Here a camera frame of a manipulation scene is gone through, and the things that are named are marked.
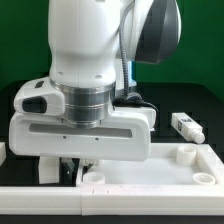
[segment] cable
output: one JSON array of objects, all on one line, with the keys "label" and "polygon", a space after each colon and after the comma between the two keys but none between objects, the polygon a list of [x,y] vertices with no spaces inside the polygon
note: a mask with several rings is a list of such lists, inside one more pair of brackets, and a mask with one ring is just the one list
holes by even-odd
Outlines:
[{"label": "cable", "polygon": [[129,80],[128,80],[128,64],[127,64],[127,55],[124,44],[124,23],[129,11],[134,7],[135,1],[131,2],[128,7],[124,10],[124,13],[121,18],[120,27],[119,27],[119,41],[120,41],[120,51],[121,51],[121,60],[123,66],[124,74],[124,97],[128,98],[129,94]]}]

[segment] white plastic part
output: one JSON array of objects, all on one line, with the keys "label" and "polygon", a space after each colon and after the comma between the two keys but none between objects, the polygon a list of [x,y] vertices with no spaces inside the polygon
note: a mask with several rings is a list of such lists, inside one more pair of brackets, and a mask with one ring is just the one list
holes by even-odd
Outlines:
[{"label": "white plastic part", "polygon": [[150,122],[141,108],[111,108],[101,126],[90,130],[69,128],[57,117],[15,113],[10,149],[17,155],[143,161],[150,152],[150,125],[155,121]]},{"label": "white plastic part", "polygon": [[[43,82],[42,87],[35,88],[38,82]],[[29,98],[42,97],[47,102],[47,111],[44,115],[60,116],[65,111],[65,99],[63,93],[50,84],[49,77],[29,81],[18,91],[14,107],[17,112],[26,113],[23,110],[23,101]]]},{"label": "white plastic part", "polygon": [[185,113],[172,113],[171,125],[187,140],[201,144],[205,141],[202,127]]},{"label": "white plastic part", "polygon": [[52,184],[59,183],[59,158],[40,157],[39,161],[39,183]]},{"label": "white plastic part", "polygon": [[215,177],[207,173],[195,173],[193,180],[199,185],[215,185]]},{"label": "white plastic part", "polygon": [[0,166],[6,159],[5,143],[0,142]]},{"label": "white plastic part", "polygon": [[[197,149],[196,162],[179,166],[181,145],[153,143],[150,158],[140,163],[100,161],[93,169],[105,175],[105,184],[83,183],[80,164],[77,187],[1,187],[0,214],[224,215],[223,163],[209,145],[186,144]],[[192,176],[200,172],[212,175],[215,185],[196,185]]]},{"label": "white plastic part", "polygon": [[83,175],[85,184],[105,184],[105,175],[100,172],[89,172]]},{"label": "white plastic part", "polygon": [[182,145],[177,149],[176,161],[182,166],[192,166],[195,164],[196,155],[195,147]]}]

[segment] small cylinder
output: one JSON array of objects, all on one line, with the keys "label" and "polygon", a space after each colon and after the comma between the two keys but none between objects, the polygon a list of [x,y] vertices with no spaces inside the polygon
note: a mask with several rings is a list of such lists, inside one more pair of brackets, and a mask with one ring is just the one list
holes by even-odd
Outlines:
[{"label": "small cylinder", "polygon": [[85,184],[105,184],[105,175],[100,172],[89,172],[83,176]]},{"label": "small cylinder", "polygon": [[182,166],[193,166],[195,164],[197,151],[193,146],[182,145],[177,149],[176,162]]},{"label": "small cylinder", "polygon": [[193,181],[198,185],[215,185],[215,177],[207,173],[195,173]]}]

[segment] small white block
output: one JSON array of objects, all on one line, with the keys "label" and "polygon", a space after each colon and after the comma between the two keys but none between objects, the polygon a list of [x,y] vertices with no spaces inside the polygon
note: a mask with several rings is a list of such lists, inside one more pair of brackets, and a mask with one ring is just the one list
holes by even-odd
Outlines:
[{"label": "small white block", "polygon": [[6,159],[5,143],[0,142],[0,166]]},{"label": "small white block", "polygon": [[39,161],[39,183],[59,183],[59,158],[40,157]]}]

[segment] white connector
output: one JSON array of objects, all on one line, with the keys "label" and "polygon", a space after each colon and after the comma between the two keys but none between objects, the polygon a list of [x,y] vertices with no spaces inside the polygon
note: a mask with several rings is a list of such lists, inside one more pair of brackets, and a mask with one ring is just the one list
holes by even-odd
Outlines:
[{"label": "white connector", "polygon": [[201,144],[205,141],[202,127],[185,113],[172,113],[171,125],[187,140]]}]

